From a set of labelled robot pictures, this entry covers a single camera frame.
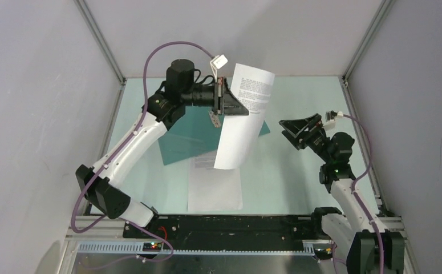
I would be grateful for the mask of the printed white paper sheet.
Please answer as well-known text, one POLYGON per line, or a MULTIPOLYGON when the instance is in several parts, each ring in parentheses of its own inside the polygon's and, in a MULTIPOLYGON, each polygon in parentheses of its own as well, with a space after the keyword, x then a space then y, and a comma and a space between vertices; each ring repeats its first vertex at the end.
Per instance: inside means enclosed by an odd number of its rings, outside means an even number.
POLYGON ((232 170, 246 162, 264 123, 274 79, 272 72, 236 64, 231 92, 249 115, 224 117, 213 168, 232 170))

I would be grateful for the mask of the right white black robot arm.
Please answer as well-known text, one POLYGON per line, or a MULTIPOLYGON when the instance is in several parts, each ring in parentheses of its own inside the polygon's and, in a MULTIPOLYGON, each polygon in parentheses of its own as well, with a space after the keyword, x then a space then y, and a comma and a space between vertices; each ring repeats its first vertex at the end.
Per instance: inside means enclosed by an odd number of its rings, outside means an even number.
POLYGON ((390 229, 375 211, 368 208, 358 188, 360 177, 354 175, 350 157, 355 139, 346 132, 329 137, 342 112, 328 111, 323 122, 320 114, 304 119, 280 120, 283 136, 297 150, 311 149, 324 164, 319 170, 320 184, 338 202, 338 208, 316 208, 312 214, 311 233, 329 237, 332 250, 341 251, 347 273, 403 273, 405 240, 390 229))

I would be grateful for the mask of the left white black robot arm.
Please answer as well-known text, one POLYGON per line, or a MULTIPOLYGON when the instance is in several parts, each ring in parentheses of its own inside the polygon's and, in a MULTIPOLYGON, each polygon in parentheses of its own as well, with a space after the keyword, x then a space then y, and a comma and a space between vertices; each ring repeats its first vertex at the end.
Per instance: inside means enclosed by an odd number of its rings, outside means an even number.
POLYGON ((166 71, 166 79, 145 99, 138 120, 117 145, 92 167, 79 166, 76 178, 81 196, 110 219, 124 219, 137 225, 144 237, 159 230, 153 208, 134 201, 120 190, 136 162, 160 137, 185 115, 187 107, 209 107, 214 115, 247 116, 249 110, 230 91, 226 78, 217 75, 227 64, 223 55, 210 61, 211 82, 197 81, 196 68, 188 59, 176 59, 166 71))

